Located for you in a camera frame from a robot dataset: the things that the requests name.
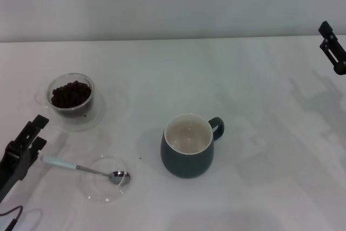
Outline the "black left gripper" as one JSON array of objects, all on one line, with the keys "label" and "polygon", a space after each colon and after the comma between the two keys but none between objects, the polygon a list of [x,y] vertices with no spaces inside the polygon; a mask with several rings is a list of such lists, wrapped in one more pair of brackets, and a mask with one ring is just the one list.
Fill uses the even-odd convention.
[{"label": "black left gripper", "polygon": [[38,153],[47,141],[38,137],[49,119],[37,115],[29,121],[14,141],[11,141],[1,159],[1,202],[16,182],[25,178],[29,168],[36,161]]}]

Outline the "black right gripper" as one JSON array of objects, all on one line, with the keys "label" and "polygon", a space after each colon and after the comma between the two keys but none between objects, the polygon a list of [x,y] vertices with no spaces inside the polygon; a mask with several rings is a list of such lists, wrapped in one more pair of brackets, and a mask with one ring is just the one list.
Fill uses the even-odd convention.
[{"label": "black right gripper", "polygon": [[338,38],[333,33],[332,27],[327,21],[324,21],[320,25],[318,32],[323,37],[323,41],[320,44],[320,49],[334,66],[334,72],[338,75],[345,75],[345,50],[339,44]]}]

